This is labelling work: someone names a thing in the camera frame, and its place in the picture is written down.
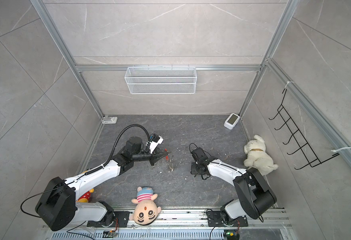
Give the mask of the yellow red plush toy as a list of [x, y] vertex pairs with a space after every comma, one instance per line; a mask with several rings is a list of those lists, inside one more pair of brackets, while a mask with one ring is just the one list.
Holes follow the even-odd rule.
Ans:
[[82, 195], [77, 202], [80, 203], [88, 203], [90, 198], [91, 198], [91, 194], [94, 192], [94, 189], [89, 190], [88, 192], [86, 192], [84, 195]]

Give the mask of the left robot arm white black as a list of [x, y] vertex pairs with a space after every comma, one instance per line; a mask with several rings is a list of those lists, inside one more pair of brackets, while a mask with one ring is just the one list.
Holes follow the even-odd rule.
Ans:
[[52, 231], [76, 222], [96, 222], [110, 226], [115, 218], [113, 208], [104, 201], [81, 203], [87, 192], [133, 167], [135, 162], [149, 161], [154, 165], [168, 155], [157, 146], [163, 138], [152, 134], [146, 144], [139, 137], [131, 137], [125, 146], [106, 163], [65, 180], [56, 177], [49, 181], [36, 204], [35, 211]]

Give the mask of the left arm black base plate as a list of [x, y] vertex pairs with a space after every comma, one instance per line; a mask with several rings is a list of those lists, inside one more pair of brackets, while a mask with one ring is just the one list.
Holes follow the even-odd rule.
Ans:
[[129, 221], [129, 215], [129, 211], [117, 211], [114, 212], [113, 215], [107, 216], [105, 221], [88, 221], [86, 226], [95, 228], [126, 228]]

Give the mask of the white wall socket box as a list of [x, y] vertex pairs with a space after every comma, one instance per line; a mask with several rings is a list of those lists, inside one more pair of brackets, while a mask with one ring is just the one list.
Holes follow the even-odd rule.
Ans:
[[117, 117], [103, 117], [101, 119], [102, 124], [104, 125], [109, 125], [109, 124], [116, 124], [117, 122]]

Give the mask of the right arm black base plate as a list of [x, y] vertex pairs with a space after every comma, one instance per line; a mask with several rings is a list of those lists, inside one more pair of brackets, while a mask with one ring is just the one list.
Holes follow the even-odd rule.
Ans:
[[227, 214], [221, 211], [206, 210], [208, 226], [209, 227], [248, 227], [248, 220], [246, 216], [240, 216], [232, 219]]

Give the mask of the metal keyring holder red handle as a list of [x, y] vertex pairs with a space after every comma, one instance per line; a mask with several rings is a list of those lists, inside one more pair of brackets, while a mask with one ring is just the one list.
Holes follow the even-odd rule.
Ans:
[[174, 165], [172, 163], [172, 160], [169, 156], [169, 151], [167, 149], [164, 149], [165, 153], [166, 153], [166, 156], [165, 156], [165, 159], [166, 159], [166, 162], [167, 162], [167, 167], [168, 167], [168, 172], [172, 172], [173, 169], [174, 169]]

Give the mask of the white digital clock device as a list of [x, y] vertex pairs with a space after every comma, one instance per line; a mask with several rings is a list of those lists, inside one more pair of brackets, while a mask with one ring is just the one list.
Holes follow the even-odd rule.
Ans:
[[235, 113], [231, 113], [229, 117], [225, 120], [224, 127], [229, 130], [232, 130], [237, 125], [240, 119], [240, 116], [238, 116]]

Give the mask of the white plush dog toy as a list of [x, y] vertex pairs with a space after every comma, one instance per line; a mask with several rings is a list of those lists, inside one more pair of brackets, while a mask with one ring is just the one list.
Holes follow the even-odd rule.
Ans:
[[248, 167], [248, 169], [255, 168], [262, 176], [266, 176], [277, 170], [279, 166], [266, 153], [265, 140], [259, 135], [254, 135], [253, 138], [244, 146], [244, 152], [247, 155], [247, 158], [244, 160], [244, 166]]

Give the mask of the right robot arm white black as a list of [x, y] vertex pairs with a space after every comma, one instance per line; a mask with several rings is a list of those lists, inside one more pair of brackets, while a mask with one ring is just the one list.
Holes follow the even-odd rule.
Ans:
[[240, 217], [264, 221], [263, 213], [277, 202], [277, 197], [257, 169], [245, 170], [228, 165], [200, 147], [190, 153], [194, 159], [191, 174], [199, 175], [203, 180], [217, 177], [236, 190], [237, 198], [220, 208], [218, 225], [231, 225]]

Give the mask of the plush doll striped hat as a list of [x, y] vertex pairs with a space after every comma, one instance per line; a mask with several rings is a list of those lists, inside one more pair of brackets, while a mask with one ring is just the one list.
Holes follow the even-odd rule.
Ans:
[[136, 198], [131, 200], [136, 207], [129, 220], [141, 226], [150, 225], [161, 212], [161, 207], [154, 202], [157, 197], [158, 194], [155, 194], [152, 188], [138, 187]]

